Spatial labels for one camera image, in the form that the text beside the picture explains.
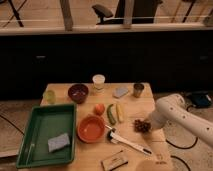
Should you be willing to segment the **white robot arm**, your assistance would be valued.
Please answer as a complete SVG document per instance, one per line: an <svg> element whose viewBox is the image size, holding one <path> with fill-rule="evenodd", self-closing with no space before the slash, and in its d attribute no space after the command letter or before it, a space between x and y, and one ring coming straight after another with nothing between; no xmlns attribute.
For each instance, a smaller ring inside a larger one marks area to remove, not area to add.
<svg viewBox="0 0 213 171"><path fill-rule="evenodd" d="M147 119L152 130L163 128L168 120L176 122L213 148L213 122L188 112L185 109L185 100L180 94L159 98Z"/></svg>

